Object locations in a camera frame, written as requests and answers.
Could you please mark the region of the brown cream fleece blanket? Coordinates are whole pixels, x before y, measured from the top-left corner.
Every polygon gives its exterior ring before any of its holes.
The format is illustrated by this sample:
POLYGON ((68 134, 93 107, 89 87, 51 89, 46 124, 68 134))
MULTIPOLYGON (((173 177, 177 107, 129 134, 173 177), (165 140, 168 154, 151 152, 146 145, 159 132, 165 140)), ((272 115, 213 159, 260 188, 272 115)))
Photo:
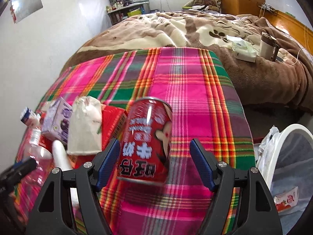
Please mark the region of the brown cream fleece blanket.
POLYGON ((312 110, 312 62, 299 44, 250 14, 216 15, 196 10, 132 16, 83 44, 65 68, 101 56, 134 49, 188 47, 214 52, 244 105, 279 103, 312 110), (235 58, 227 35, 258 49, 263 32, 276 38, 280 61, 257 57, 254 63, 235 58))

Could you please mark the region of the red flat box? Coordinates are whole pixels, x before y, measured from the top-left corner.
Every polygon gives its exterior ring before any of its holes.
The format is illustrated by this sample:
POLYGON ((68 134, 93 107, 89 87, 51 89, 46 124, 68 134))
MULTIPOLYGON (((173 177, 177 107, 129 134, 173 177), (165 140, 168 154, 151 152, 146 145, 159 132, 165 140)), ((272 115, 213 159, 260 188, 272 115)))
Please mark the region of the red flat box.
MULTIPOLYGON (((127 118, 127 112, 118 107, 101 105, 102 108, 102 124, 98 129, 101 136, 101 150, 108 146, 112 138, 118 138, 122 134, 122 130, 127 118)), ((70 154, 71 164, 74 169, 92 159, 97 154, 70 154)))

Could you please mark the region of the silver wall poster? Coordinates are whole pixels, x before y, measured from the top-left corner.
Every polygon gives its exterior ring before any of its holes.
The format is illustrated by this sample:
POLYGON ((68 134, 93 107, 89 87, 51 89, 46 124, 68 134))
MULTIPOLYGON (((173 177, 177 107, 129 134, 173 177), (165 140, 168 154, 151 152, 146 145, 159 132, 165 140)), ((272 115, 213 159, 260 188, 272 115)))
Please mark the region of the silver wall poster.
POLYGON ((14 23, 18 23, 43 8, 41 0, 10 0, 10 12, 14 23))

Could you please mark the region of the purple milk carton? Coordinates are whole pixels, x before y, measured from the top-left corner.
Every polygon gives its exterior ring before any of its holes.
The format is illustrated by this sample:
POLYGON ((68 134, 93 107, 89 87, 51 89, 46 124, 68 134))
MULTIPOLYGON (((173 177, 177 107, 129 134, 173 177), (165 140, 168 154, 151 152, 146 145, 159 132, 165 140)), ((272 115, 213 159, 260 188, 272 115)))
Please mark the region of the purple milk carton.
POLYGON ((59 140, 63 145, 67 145, 69 120, 72 113, 72 106, 62 97, 55 100, 43 120, 41 128, 43 136, 51 141, 59 140))

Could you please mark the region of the grey shelf desk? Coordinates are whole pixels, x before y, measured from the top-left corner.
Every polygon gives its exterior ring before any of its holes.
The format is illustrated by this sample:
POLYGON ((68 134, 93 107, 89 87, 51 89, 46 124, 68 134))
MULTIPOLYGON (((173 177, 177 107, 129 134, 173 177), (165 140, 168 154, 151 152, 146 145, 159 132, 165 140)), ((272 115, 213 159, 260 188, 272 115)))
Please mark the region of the grey shelf desk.
POLYGON ((107 14, 110 18, 111 24, 115 25, 123 20, 135 15, 149 14, 150 1, 135 2, 127 6, 119 5, 115 9, 108 9, 107 14))

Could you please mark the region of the pink plaid blanket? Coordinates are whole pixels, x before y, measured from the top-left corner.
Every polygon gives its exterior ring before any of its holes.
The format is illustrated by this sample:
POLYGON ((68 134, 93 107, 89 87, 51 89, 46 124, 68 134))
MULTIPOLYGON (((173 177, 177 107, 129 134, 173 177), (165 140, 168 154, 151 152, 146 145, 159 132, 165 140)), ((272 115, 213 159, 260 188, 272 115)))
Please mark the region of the pink plaid blanket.
POLYGON ((255 164, 253 140, 237 92, 216 52, 196 48, 151 48, 121 52, 66 69, 37 106, 57 98, 73 103, 92 96, 128 110, 152 96, 172 107, 170 171, 162 186, 127 183, 111 176, 99 196, 114 234, 195 234, 212 193, 203 186, 189 144, 234 168, 255 164))

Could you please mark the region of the wooden headboard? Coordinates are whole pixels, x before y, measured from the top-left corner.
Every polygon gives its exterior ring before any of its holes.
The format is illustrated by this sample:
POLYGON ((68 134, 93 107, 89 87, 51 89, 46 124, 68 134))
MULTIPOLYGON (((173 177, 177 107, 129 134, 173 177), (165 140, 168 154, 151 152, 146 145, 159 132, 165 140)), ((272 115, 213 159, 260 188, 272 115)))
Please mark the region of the wooden headboard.
POLYGON ((277 9, 257 3, 259 16, 264 16, 269 23, 280 31, 293 37, 312 55, 312 30, 294 17, 277 9))

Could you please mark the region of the brown teddy bear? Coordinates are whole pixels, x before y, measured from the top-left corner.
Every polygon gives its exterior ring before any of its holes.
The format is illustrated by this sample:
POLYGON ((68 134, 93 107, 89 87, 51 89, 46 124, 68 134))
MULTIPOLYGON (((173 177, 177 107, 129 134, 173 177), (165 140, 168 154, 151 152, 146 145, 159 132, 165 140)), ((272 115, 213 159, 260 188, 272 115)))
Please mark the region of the brown teddy bear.
POLYGON ((218 7, 216 0, 194 0, 194 6, 200 6, 200 10, 208 9, 220 12, 220 8, 218 7))

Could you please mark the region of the brown white travel mug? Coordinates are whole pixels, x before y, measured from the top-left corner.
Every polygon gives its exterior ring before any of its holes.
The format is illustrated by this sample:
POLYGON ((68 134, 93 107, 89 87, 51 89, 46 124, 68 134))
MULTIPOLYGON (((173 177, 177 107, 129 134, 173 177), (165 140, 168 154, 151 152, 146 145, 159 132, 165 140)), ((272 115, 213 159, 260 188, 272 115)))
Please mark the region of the brown white travel mug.
POLYGON ((279 52, 280 46, 276 38, 266 32, 261 35, 259 56, 270 61, 275 61, 279 52))

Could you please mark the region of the beige cloth pouch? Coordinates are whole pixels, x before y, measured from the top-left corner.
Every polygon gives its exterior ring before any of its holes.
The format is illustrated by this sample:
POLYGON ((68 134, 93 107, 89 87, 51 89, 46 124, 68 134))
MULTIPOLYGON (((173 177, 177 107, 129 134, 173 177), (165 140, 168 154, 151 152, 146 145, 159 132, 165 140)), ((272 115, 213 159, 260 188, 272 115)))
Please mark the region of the beige cloth pouch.
POLYGON ((91 96, 77 97, 69 120, 67 153, 94 155, 101 151, 101 103, 91 96))

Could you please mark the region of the small white yogurt cup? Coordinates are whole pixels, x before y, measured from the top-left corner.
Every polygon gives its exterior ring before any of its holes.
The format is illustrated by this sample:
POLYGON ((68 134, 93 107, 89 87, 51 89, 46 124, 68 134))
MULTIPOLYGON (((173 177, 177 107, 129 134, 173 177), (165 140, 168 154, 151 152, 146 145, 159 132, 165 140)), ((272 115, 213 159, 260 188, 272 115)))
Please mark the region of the small white yogurt cup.
POLYGON ((36 114, 30 108, 25 107, 21 113, 20 121, 28 127, 35 128, 40 125, 40 115, 36 114))

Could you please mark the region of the clear pink plastic bottle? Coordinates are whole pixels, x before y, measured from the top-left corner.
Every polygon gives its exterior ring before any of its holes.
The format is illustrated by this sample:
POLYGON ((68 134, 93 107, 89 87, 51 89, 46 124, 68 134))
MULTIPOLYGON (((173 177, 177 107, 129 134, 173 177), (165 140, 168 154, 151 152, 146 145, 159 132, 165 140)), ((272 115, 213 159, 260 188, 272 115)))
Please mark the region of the clear pink plastic bottle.
POLYGON ((22 181, 22 188, 26 192, 33 189, 41 190, 52 165, 52 154, 45 147, 39 145, 40 137, 40 127, 29 129, 23 147, 23 160, 33 158, 36 161, 36 169, 30 172, 22 181))

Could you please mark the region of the strawberry milk carton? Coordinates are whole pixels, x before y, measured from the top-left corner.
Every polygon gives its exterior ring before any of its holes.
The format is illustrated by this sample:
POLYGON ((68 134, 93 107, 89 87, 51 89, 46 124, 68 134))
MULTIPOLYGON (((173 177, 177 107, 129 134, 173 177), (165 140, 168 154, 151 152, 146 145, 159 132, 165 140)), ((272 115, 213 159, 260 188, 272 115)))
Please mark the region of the strawberry milk carton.
POLYGON ((285 212, 298 204, 299 189, 293 187, 288 192, 278 194, 274 196, 274 203, 278 213, 285 212))

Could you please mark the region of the red milk drink can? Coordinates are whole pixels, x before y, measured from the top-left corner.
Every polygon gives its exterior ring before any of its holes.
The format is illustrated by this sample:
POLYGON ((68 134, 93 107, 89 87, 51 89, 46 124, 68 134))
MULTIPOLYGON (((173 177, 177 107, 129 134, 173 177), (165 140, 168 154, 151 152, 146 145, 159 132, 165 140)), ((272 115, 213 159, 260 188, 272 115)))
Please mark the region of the red milk drink can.
POLYGON ((157 185, 169 173, 172 108, 155 97, 136 100, 130 108, 117 164, 120 180, 157 185))

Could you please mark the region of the white tissue pack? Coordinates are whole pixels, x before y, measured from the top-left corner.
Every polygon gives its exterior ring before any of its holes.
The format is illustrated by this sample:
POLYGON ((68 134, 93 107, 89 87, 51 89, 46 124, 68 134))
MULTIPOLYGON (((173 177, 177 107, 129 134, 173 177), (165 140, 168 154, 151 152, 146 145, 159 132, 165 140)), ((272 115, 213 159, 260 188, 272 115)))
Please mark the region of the white tissue pack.
POLYGON ((231 48, 235 58, 241 61, 254 63, 257 57, 257 50, 253 45, 240 37, 227 35, 227 40, 231 42, 231 48))

